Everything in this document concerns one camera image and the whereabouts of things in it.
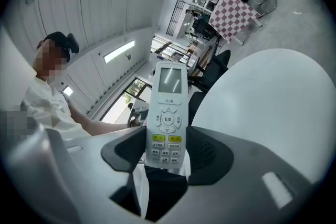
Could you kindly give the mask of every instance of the red and white checkered tablecloth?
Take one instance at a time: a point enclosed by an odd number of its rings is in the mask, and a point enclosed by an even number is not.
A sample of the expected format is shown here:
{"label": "red and white checkered tablecloth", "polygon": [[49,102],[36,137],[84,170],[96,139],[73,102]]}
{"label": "red and white checkered tablecloth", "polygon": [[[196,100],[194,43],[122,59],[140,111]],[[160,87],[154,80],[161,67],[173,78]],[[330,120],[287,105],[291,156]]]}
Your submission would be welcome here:
{"label": "red and white checkered tablecloth", "polygon": [[209,24],[228,42],[251,20],[259,17],[254,9],[241,0],[219,0]]}

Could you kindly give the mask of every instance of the white remote control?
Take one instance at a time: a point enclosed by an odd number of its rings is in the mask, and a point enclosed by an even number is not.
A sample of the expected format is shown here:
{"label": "white remote control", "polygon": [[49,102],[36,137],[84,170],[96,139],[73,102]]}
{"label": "white remote control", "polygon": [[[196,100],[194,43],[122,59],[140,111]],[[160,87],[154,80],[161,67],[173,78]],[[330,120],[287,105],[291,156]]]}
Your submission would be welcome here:
{"label": "white remote control", "polygon": [[181,168],[188,126],[187,68],[182,63],[156,65],[147,118],[146,162],[155,168]]}

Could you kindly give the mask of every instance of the ceiling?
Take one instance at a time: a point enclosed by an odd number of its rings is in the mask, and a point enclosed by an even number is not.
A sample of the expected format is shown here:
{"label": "ceiling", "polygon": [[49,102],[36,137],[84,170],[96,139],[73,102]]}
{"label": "ceiling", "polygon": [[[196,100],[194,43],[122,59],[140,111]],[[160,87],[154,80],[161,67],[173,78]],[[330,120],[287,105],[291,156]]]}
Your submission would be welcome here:
{"label": "ceiling", "polygon": [[[51,84],[73,89],[78,109],[89,113],[147,61],[163,0],[10,0],[3,22],[21,54],[32,63],[36,46],[55,31],[73,33],[80,46]],[[135,40],[125,54],[103,57]]]}

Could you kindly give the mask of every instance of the round button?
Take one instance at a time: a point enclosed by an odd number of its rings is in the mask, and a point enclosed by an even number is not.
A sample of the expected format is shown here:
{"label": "round button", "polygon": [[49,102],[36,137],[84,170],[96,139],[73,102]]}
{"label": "round button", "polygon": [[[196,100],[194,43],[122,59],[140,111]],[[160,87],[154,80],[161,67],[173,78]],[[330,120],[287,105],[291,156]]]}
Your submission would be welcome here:
{"label": "round button", "polygon": [[162,122],[165,125],[172,125],[174,123],[173,113],[166,112],[162,114]]}

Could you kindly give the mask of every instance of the black cap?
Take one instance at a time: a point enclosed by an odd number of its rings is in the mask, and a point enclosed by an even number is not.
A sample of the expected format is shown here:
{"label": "black cap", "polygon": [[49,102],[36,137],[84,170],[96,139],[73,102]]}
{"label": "black cap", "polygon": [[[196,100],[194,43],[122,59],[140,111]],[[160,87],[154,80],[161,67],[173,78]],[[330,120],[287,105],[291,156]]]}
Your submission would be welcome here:
{"label": "black cap", "polygon": [[61,33],[61,32],[54,32],[52,34],[49,34],[46,36],[46,38],[43,40],[51,39],[55,42],[55,46],[61,47],[64,49],[65,53],[67,54],[67,61],[70,61],[70,52],[73,54],[77,54],[79,52],[79,45],[74,37],[73,34],[69,34],[67,37]]}

